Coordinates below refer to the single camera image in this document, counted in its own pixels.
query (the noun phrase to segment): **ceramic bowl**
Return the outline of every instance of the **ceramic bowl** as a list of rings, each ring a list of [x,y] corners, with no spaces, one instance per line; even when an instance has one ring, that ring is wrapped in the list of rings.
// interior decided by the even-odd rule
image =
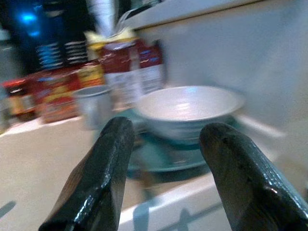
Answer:
[[[153,134],[176,143],[195,144],[207,123],[225,122],[243,103],[240,95],[225,89],[186,86],[143,96],[136,103],[136,112]]]

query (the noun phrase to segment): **product label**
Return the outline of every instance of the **product label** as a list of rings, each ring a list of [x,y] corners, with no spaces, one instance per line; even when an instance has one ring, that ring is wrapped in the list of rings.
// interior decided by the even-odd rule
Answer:
[[[104,84],[101,65],[83,67],[78,71],[78,76],[83,88]]]
[[[44,98],[45,103],[50,103],[55,100],[61,102],[71,101],[72,92],[69,91],[67,86],[59,86],[52,90],[49,96]]]
[[[144,94],[162,88],[162,65],[134,71],[105,74],[107,84],[113,91],[115,107],[135,103]]]
[[[10,124],[8,111],[6,109],[0,108],[0,134],[2,134],[9,126]]]
[[[163,86],[164,67],[162,64],[140,69],[142,76],[142,91],[148,94]]]
[[[23,107],[25,111],[35,108],[32,95],[23,96],[22,101],[23,101]]]
[[[143,95],[137,71],[105,74],[105,78],[113,91],[115,104],[134,103]]]
[[[23,101],[20,96],[9,97],[10,111],[12,115],[17,115],[23,112]]]

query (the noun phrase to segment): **silver cup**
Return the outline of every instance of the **silver cup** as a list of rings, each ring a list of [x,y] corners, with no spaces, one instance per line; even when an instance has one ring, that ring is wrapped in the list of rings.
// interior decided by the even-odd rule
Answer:
[[[77,90],[73,96],[86,129],[101,128],[113,116],[110,88],[98,85]]]

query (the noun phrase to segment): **white wall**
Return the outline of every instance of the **white wall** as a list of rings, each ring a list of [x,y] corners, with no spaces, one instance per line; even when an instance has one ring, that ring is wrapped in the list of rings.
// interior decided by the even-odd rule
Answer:
[[[238,91],[248,116],[283,127],[308,115],[307,23],[307,0],[265,0],[138,33],[162,41],[169,86]]]

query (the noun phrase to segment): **green plate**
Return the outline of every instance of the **green plate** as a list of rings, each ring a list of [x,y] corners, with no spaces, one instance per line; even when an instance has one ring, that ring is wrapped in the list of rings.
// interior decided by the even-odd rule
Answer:
[[[132,154],[129,171],[138,170],[141,161],[149,172],[179,171],[206,165],[199,145],[176,145],[151,133],[140,135],[142,144]]]

